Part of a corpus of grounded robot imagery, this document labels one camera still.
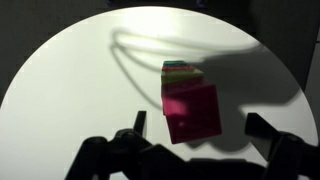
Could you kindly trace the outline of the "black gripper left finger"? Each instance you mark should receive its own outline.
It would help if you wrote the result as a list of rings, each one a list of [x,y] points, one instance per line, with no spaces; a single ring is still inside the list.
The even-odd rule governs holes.
[[[183,179],[185,162],[143,136],[146,111],[137,113],[132,128],[121,129],[108,141],[102,136],[83,141],[65,180],[109,180],[122,172],[129,180]]]

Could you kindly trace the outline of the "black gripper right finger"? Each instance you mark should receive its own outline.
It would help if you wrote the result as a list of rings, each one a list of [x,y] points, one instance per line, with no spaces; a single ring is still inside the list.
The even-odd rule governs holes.
[[[278,131],[258,113],[248,113],[245,135],[268,162],[261,180],[320,180],[320,147],[289,132]]]

